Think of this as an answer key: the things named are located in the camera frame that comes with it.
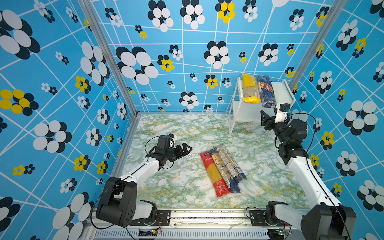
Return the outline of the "blue Barilla spaghetti bag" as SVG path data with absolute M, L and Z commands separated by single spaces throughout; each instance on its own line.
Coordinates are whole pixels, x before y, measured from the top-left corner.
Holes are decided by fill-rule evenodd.
M 276 106 L 276 98 L 270 77 L 258 76 L 258 88 L 262 106 L 273 109 Z

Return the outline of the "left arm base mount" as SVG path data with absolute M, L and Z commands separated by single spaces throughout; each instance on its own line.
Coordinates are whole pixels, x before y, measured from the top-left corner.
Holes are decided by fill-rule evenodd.
M 137 219 L 130 223 L 130 226 L 140 227 L 168 227 L 171 220 L 171 210 L 157 210 L 156 215 L 149 219 Z

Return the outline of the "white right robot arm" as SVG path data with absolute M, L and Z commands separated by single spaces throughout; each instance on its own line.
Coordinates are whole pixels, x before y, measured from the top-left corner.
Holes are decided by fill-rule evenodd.
M 268 202 L 265 210 L 266 222 L 277 225 L 285 222 L 301 231 L 306 240 L 349 240 L 357 215 L 351 207 L 344 206 L 327 188 L 316 173 L 302 142 L 307 137 L 307 123 L 292 119 L 287 110 L 290 104 L 280 104 L 270 116 L 261 111 L 261 125 L 272 130 L 278 145 L 279 156 L 293 172 L 304 190 L 310 210 L 295 210 L 287 203 Z

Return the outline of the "red spaghetti bag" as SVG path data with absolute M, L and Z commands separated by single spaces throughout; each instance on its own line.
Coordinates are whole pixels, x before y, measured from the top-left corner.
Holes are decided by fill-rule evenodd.
M 208 176 L 213 184 L 217 197 L 220 198 L 224 195 L 229 194 L 230 190 L 227 184 L 225 183 L 224 179 L 222 178 L 222 175 L 219 172 L 211 153 L 203 152 L 200 153 L 200 156 L 202 158 Z

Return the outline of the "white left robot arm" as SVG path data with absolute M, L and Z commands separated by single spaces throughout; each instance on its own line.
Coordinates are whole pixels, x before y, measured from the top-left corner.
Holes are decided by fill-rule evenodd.
M 153 147 L 143 162 L 132 173 L 107 180 L 103 193 L 98 198 L 95 217 L 119 227 L 127 227 L 134 221 L 153 224 L 156 221 L 157 205 L 150 201 L 138 200 L 139 187 L 156 174 L 167 162 L 187 156 L 192 147 L 183 143 L 174 147 Z

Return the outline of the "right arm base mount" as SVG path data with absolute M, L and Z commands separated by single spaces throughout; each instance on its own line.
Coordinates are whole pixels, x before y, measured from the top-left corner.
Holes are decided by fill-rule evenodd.
M 269 224 L 265 217 L 264 210 L 248 209 L 246 211 L 247 218 L 251 221 L 252 227 L 273 227 L 278 229 L 289 228 L 291 225 L 283 221 L 275 224 Z

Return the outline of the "yellow spaghetti bag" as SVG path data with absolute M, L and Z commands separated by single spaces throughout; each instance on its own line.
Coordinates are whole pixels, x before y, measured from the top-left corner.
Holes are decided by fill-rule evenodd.
M 245 103 L 259 104 L 259 89 L 255 76 L 243 74 L 243 101 Z

